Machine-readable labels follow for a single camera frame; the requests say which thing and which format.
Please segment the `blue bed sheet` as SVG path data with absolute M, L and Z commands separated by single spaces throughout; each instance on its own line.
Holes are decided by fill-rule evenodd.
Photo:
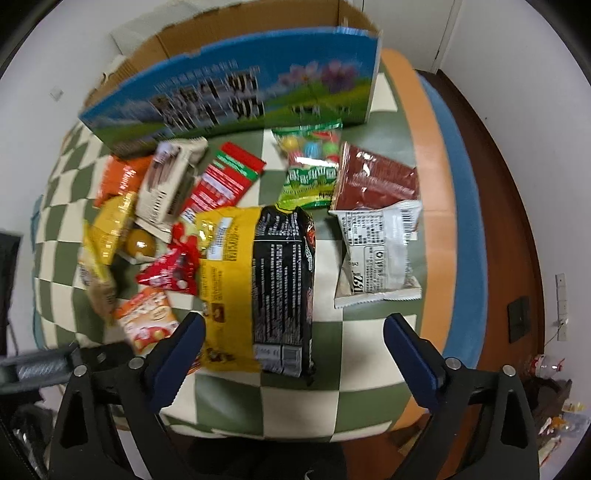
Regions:
M 478 185 L 472 164 L 456 119 L 444 98 L 431 82 L 420 74 L 437 118 L 450 161 L 452 182 L 456 196 L 458 259 L 455 299 L 451 328 L 443 348 L 444 357 L 457 357 L 469 368 L 475 368 L 481 356 L 486 336 L 488 317 L 488 263 L 486 236 L 482 219 Z M 404 139 L 395 134 L 403 132 L 400 95 L 394 91 L 394 81 L 385 76 L 386 86 L 392 89 L 399 103 L 398 112 L 377 111 L 370 115 L 367 125 L 346 130 L 345 137 L 353 144 L 382 149 L 387 155 L 399 158 L 397 147 L 403 148 Z M 270 170 L 263 174 L 260 188 L 254 186 L 254 203 L 270 204 L 280 193 L 284 172 L 280 159 L 269 140 L 270 157 L 263 159 Z M 92 203 L 110 151 L 80 121 L 76 120 L 65 137 L 45 192 L 39 197 L 31 220 L 34 266 L 33 335 L 38 348 L 52 348 L 78 341 L 80 345 L 100 344 L 122 340 L 121 332 L 109 329 L 95 315 L 77 270 L 78 248 L 82 242 L 83 224 L 92 223 L 98 209 Z M 339 245 L 341 233 L 335 217 L 315 211 L 317 239 L 328 242 L 325 250 Z M 138 266 L 116 258 L 119 274 L 120 299 L 128 299 L 138 292 L 132 277 Z M 346 308 L 342 321 L 383 320 L 390 312 L 416 314 L 417 322 L 426 306 L 421 302 L 378 302 Z

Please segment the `white grey snack packet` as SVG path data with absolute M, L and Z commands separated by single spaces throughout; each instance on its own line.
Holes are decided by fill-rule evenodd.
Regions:
M 329 212 L 338 219 L 346 246 L 335 307 L 422 298 L 408 249 L 421 212 L 419 200 L 374 210 Z

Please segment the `beige yellow snack packet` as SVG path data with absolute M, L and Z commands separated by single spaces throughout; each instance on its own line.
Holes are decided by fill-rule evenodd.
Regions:
M 82 242 L 78 250 L 78 266 L 93 311 L 104 322 L 111 323 L 116 306 L 116 285 L 110 270 L 100 261 L 87 222 L 84 222 Z

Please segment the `red green snack box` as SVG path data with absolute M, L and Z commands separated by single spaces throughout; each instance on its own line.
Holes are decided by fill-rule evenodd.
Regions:
M 264 167 L 266 162 L 242 147 L 223 143 L 185 200 L 179 220 L 193 223 L 198 213 L 236 206 Z

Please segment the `blue cardboard box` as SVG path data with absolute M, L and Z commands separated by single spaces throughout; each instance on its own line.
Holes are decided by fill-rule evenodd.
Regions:
M 164 140 L 367 120 L 381 30 L 346 1 L 249 1 L 165 26 L 91 91 L 80 121 L 113 153 Z

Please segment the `packaged braised egg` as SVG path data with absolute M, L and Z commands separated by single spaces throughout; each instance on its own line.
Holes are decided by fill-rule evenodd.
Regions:
M 149 263 L 153 261 L 157 253 L 156 239 L 140 228 L 129 231 L 126 240 L 117 251 L 117 254 L 132 265 Z

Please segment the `orange snack packet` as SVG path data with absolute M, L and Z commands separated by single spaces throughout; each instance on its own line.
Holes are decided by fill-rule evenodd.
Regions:
M 115 196 L 137 193 L 152 162 L 152 156 L 121 159 L 110 155 L 100 181 L 95 207 Z

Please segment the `yellow black snack bag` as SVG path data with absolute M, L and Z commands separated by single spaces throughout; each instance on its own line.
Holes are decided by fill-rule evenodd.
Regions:
M 211 371 L 311 376 L 315 223 L 301 208 L 197 214 L 198 293 Z

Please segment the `green candy bag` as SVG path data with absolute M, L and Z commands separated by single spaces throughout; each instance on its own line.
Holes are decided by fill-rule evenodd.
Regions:
M 287 158 L 287 176 L 277 205 L 293 210 L 329 207 L 341 158 L 342 121 L 273 129 Z

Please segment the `white brown biscuit box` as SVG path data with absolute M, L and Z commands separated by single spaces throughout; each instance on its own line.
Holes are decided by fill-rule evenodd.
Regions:
M 135 223 L 166 244 L 207 148 L 207 139 L 198 137 L 160 142 L 154 152 L 139 189 Z

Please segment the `orange sunflower seed bag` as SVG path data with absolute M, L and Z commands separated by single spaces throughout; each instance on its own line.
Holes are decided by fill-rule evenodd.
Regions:
M 146 287 L 124 302 L 115 310 L 114 318 L 139 356 L 149 354 L 179 324 L 165 292 L 153 287 Z

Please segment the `dark red snack packet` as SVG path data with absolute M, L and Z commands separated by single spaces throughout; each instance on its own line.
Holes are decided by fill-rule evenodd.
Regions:
M 349 142 L 342 144 L 332 210 L 376 210 L 418 199 L 416 168 Z

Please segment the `red small candy packet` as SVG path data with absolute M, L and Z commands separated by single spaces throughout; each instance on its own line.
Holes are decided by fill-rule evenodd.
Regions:
M 135 280 L 140 285 L 197 296 L 199 257 L 197 236 L 190 235 L 186 225 L 177 222 L 172 226 L 167 251 L 140 271 Z

